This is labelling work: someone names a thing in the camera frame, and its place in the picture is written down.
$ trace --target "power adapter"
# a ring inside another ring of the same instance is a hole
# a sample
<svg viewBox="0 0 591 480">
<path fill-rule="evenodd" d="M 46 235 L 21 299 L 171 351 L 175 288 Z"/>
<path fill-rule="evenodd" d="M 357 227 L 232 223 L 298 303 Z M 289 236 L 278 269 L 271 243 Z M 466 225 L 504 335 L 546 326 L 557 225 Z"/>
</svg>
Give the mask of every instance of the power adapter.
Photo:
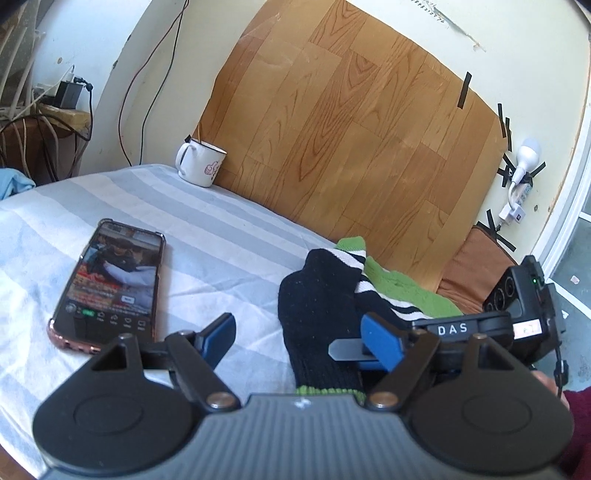
<svg viewBox="0 0 591 480">
<path fill-rule="evenodd" d="M 74 77 L 71 82 L 60 82 L 52 105 L 65 110 L 76 109 L 83 88 L 86 88 L 90 92 L 92 90 L 92 84 L 88 83 L 82 77 Z"/>
<path fill-rule="evenodd" d="M 499 213 L 499 218 L 503 221 L 503 223 L 508 225 L 512 223 L 513 220 L 517 223 L 521 223 L 521 221 L 525 218 L 525 210 L 521 206 L 530 192 L 531 185 L 529 183 L 520 183 L 517 185 L 513 192 L 514 197 L 517 197 L 514 200 L 515 208 L 512 208 L 511 204 L 507 202 Z"/>
</svg>

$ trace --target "mug handle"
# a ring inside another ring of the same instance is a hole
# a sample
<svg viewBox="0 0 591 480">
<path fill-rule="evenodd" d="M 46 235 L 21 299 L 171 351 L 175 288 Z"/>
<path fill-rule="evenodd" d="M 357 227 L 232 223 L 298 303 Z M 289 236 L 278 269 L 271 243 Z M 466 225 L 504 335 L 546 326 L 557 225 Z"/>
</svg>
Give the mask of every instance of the mug handle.
<svg viewBox="0 0 591 480">
<path fill-rule="evenodd" d="M 184 143 L 181 145 L 181 148 L 178 149 L 177 159 L 174 162 L 174 166 L 177 170 L 181 173 L 181 175 L 185 175 L 184 170 L 181 168 L 181 163 L 183 163 L 184 156 L 187 153 L 187 149 L 191 147 L 192 149 L 196 150 L 196 147 L 190 143 Z"/>
</svg>

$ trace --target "hand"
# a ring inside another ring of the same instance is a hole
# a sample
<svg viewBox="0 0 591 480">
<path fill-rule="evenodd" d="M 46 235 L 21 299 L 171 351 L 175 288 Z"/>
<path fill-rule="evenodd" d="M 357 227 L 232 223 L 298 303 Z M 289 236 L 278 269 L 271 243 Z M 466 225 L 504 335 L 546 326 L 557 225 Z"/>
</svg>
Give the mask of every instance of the hand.
<svg viewBox="0 0 591 480">
<path fill-rule="evenodd" d="M 534 377 L 540 380 L 542 384 L 553 393 L 554 396 L 558 395 L 558 387 L 556 386 L 556 382 L 552 378 L 550 378 L 546 374 L 543 374 L 539 370 L 533 370 L 532 374 Z M 561 395 L 560 401 L 564 404 L 566 408 L 570 410 L 569 401 L 566 400 L 564 394 Z"/>
</svg>

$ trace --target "camera lens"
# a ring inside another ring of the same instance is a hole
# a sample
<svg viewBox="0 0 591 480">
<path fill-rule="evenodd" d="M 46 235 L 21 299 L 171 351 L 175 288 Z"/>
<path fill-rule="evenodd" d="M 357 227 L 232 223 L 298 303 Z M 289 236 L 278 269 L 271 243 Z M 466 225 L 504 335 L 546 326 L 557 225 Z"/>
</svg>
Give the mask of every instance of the camera lens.
<svg viewBox="0 0 591 480">
<path fill-rule="evenodd" d="M 513 277 L 507 277 L 505 280 L 505 293 L 509 298 L 515 295 L 515 281 Z"/>
<path fill-rule="evenodd" d="M 497 310 L 505 309 L 505 293 L 500 288 L 497 288 L 495 292 L 495 308 Z"/>
</svg>

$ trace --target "wood grain pattern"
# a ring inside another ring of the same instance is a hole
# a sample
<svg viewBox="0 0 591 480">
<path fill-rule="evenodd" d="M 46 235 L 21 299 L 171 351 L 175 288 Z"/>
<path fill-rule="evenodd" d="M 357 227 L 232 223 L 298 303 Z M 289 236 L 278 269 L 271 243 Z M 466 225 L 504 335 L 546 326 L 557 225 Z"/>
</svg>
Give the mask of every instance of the wood grain pattern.
<svg viewBox="0 0 591 480">
<path fill-rule="evenodd" d="M 216 184 L 435 290 L 506 142 L 496 114 L 418 45 L 345 0 L 269 0 L 202 116 Z"/>
<path fill-rule="evenodd" d="M 376 66 L 348 51 L 291 149 L 269 207 L 288 218 L 300 214 L 371 86 Z"/>
<path fill-rule="evenodd" d="M 34 480 L 35 477 L 0 447 L 0 478 L 2 480 Z"/>
<path fill-rule="evenodd" d="M 367 17 L 345 0 L 337 0 L 312 33 L 310 41 L 329 52 L 344 55 Z"/>
</svg>

